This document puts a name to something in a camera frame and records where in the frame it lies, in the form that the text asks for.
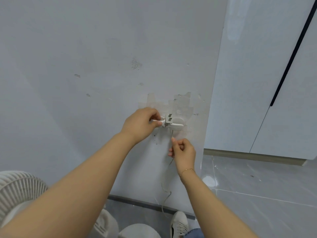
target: forearm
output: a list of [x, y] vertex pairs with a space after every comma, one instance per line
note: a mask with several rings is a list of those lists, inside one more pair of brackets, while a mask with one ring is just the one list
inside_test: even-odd
[[115, 135], [8, 223], [0, 234], [23, 238], [86, 237], [134, 144], [126, 134]]
[[182, 181], [205, 238], [256, 238], [252, 230], [229, 210], [192, 170]]

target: gray tile floor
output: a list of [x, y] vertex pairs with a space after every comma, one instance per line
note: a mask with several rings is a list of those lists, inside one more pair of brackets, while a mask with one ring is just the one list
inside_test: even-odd
[[[302, 167], [204, 156], [201, 178], [259, 237], [317, 237], [317, 160]], [[112, 200], [106, 205], [119, 230], [144, 223], [169, 237], [172, 215]]]

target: shoe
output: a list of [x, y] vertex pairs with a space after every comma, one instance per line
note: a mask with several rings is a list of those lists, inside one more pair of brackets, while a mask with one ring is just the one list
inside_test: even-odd
[[171, 238], [179, 238], [180, 236], [184, 236], [188, 231], [189, 226], [185, 213], [181, 211], [176, 212], [172, 218], [170, 226]]

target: cabinet door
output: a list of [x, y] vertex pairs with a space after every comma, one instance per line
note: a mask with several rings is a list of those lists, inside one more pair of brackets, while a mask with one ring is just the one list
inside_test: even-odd
[[317, 155], [316, 14], [251, 153], [301, 159], [314, 159]]
[[315, 0], [229, 0], [205, 148], [250, 152]]

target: left hand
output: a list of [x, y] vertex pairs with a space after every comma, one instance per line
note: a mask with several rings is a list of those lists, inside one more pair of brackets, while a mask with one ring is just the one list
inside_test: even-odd
[[150, 122], [151, 119], [161, 120], [160, 113], [155, 108], [140, 108], [125, 120], [121, 133], [132, 136], [137, 144], [162, 125], [161, 121]]

